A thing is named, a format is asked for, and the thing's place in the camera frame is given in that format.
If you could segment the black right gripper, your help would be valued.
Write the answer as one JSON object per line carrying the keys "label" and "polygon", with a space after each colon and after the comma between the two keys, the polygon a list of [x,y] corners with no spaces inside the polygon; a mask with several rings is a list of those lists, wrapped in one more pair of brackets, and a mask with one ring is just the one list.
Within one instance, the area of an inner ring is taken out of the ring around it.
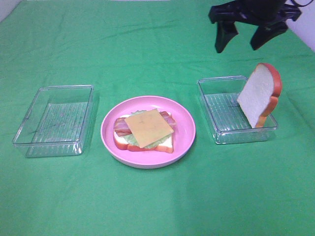
{"label": "black right gripper", "polygon": [[286,4],[284,0],[233,0],[212,6],[209,18],[212,23],[217,22],[216,52],[223,52],[230,40],[238,35],[234,22],[259,26],[250,41],[252,49],[257,50],[287,31],[284,21],[296,21],[301,14],[299,7]]}

